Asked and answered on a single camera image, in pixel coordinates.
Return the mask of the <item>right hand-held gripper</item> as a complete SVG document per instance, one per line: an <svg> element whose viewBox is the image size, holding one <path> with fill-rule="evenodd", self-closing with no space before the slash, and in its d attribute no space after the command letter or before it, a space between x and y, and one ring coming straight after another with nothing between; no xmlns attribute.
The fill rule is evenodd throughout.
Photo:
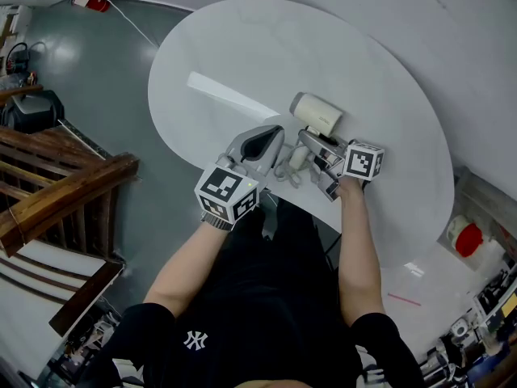
<svg viewBox="0 0 517 388"><path fill-rule="evenodd" d="M328 138L307 129L299 131L298 139L314 154L313 162L320 170L317 186L330 201L337 198L341 178L360 179L364 188L380 174L383 148L356 139Z"/></svg>

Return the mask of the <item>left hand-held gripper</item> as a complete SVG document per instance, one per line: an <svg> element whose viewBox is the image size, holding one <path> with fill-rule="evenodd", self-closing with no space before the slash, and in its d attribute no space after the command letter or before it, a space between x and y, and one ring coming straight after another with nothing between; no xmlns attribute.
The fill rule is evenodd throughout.
<svg viewBox="0 0 517 388"><path fill-rule="evenodd" d="M225 154L209 163L195 186L203 219L220 230L231 230L259 204L284 145L281 125L264 125L237 135Z"/></svg>

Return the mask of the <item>white hair dryer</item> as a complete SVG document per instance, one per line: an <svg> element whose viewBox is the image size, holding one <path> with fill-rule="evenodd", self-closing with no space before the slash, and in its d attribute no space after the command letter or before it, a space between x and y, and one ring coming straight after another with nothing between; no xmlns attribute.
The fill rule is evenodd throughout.
<svg viewBox="0 0 517 388"><path fill-rule="evenodd" d="M303 121L305 131L323 141L328 141L338 127L343 112L325 100L306 92L298 92L289 107L290 113ZM288 181L294 188L302 185L299 172L310 167L316 154L306 145L301 137L295 145L288 145L288 154L274 168L275 179Z"/></svg>

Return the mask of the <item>person's right forearm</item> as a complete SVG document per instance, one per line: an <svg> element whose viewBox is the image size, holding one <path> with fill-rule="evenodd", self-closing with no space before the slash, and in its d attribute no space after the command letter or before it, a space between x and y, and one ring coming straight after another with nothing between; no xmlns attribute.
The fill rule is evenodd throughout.
<svg viewBox="0 0 517 388"><path fill-rule="evenodd" d="M340 179L342 236L338 260L340 310L350 327L360 317L385 312L381 274L369 225L364 193L358 179Z"/></svg>

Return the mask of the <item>person's left forearm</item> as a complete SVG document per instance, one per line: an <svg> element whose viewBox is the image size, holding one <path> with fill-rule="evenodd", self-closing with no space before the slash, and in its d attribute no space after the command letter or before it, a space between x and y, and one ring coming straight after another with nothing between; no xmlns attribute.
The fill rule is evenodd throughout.
<svg viewBox="0 0 517 388"><path fill-rule="evenodd" d="M195 233L170 257L145 296L180 316L201 290L229 232L202 222Z"/></svg>

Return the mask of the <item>person's black trousers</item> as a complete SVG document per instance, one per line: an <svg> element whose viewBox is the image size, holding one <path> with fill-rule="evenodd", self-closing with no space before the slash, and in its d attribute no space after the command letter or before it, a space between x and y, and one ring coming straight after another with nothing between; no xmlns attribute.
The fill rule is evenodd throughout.
<svg viewBox="0 0 517 388"><path fill-rule="evenodd" d="M263 237L266 214L257 207L237 222L229 235L228 247L270 255L275 262L285 262L317 284L335 287L337 275L327 262L313 216L284 199L279 200L275 215L273 238Z"/></svg>

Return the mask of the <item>thin red stick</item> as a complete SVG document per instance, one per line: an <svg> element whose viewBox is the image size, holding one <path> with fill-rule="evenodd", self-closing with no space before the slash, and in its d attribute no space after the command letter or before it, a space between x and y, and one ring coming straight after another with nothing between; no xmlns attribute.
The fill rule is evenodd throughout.
<svg viewBox="0 0 517 388"><path fill-rule="evenodd" d="M422 304L421 304L421 303L419 303L419 302L416 302L416 301L410 300L410 299L405 298L405 297L398 296L398 295L396 295L396 294L387 293L387 296L388 296L388 297L391 297L391 298L393 298L393 299L396 299L396 300L398 300L398 301L401 301L401 302L409 303L409 304L411 304L411 305L413 305L413 306L418 306L418 307L422 306Z"/></svg>

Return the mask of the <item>red round cap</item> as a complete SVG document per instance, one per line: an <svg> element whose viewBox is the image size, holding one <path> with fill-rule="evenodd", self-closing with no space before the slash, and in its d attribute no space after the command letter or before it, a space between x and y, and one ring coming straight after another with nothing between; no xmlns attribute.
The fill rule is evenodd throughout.
<svg viewBox="0 0 517 388"><path fill-rule="evenodd" d="M456 251L464 258L471 256L483 243L481 230L476 224L468 224L457 236Z"/></svg>

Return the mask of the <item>wooden chair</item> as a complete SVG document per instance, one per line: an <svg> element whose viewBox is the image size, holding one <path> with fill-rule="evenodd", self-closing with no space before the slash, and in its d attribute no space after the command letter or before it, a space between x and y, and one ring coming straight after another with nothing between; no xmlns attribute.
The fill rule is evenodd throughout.
<svg viewBox="0 0 517 388"><path fill-rule="evenodd" d="M118 188L135 179L139 160L102 158L65 130L25 134L0 126L0 250L32 240L114 260Z"/></svg>

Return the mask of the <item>person's black shirt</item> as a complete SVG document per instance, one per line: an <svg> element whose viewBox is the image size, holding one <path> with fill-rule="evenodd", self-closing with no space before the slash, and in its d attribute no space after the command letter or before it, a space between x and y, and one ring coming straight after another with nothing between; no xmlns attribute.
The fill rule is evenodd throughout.
<svg viewBox="0 0 517 388"><path fill-rule="evenodd" d="M141 370L145 388L235 388L255 380L356 388L375 376L392 388L424 388L387 315L345 324L316 236L233 240L184 313L151 303L128 308L80 387L120 386L116 360Z"/></svg>

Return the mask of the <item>red fire extinguisher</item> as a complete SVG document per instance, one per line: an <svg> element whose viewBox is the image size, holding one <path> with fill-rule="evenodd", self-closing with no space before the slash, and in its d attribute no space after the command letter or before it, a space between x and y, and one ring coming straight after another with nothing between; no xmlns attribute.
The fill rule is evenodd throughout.
<svg viewBox="0 0 517 388"><path fill-rule="evenodd" d="M106 12L111 3L108 0L70 0L72 5L80 6L96 12Z"/></svg>

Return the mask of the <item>black equipment case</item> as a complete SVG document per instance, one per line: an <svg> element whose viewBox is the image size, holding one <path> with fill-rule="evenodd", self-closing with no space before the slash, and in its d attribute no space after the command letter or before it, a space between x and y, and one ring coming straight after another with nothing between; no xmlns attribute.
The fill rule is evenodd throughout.
<svg viewBox="0 0 517 388"><path fill-rule="evenodd" d="M0 112L0 125L33 134L60 125L64 114L64 106L54 91L34 91L11 96Z"/></svg>

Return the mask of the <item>dark wooden beam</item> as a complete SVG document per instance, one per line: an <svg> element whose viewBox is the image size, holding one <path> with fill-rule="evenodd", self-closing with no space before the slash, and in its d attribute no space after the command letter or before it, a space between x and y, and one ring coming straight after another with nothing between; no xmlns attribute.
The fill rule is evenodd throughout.
<svg viewBox="0 0 517 388"><path fill-rule="evenodd" d="M106 262L57 311L49 326L64 339L123 270L122 263Z"/></svg>

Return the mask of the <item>black hoop stand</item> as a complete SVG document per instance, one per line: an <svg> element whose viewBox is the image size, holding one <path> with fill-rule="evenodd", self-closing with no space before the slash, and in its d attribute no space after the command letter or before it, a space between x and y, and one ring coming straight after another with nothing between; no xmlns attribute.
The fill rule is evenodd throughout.
<svg viewBox="0 0 517 388"><path fill-rule="evenodd" d="M6 73L18 74L26 72L30 61L30 53L25 42L15 44L6 56Z"/></svg>

